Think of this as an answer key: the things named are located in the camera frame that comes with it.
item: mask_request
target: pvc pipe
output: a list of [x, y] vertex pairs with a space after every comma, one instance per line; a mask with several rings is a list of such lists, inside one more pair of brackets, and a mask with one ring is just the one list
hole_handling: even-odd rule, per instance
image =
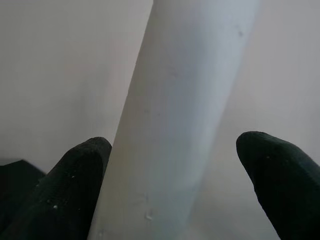
[[90, 240], [171, 240], [183, 230], [258, 3], [154, 2]]

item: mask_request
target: gray wall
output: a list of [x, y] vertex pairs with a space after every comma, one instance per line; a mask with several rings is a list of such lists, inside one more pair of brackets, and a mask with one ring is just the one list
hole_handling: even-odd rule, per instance
[[151, 0], [0, 1], [0, 158], [113, 142]]
[[[151, 0], [0, 1], [0, 158], [48, 171], [114, 139]], [[190, 224], [181, 239], [276, 240], [235, 149], [260, 130], [320, 160], [320, 1], [262, 0]]]

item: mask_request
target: white cylindrical tube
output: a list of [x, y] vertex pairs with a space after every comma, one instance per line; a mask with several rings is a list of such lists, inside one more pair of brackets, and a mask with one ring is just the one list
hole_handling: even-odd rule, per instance
[[90, 240], [171, 240], [183, 229], [258, 2], [154, 2]]

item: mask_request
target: gloved finger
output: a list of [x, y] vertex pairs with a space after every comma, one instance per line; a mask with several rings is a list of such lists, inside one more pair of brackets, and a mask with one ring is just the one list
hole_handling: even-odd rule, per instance
[[282, 240], [319, 237], [320, 168], [300, 148], [263, 132], [236, 141], [258, 201]]
[[103, 137], [70, 149], [41, 180], [1, 240], [86, 240], [111, 152]]

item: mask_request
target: black object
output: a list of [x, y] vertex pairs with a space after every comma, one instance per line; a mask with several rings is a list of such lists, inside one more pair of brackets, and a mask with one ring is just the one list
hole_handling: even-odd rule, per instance
[[279, 237], [318, 239], [320, 167], [297, 146], [263, 132], [243, 133], [236, 148]]
[[110, 143], [95, 137], [69, 150], [34, 188], [1, 240], [85, 240]]
[[44, 176], [25, 160], [0, 166], [0, 233], [12, 223], [30, 191]]

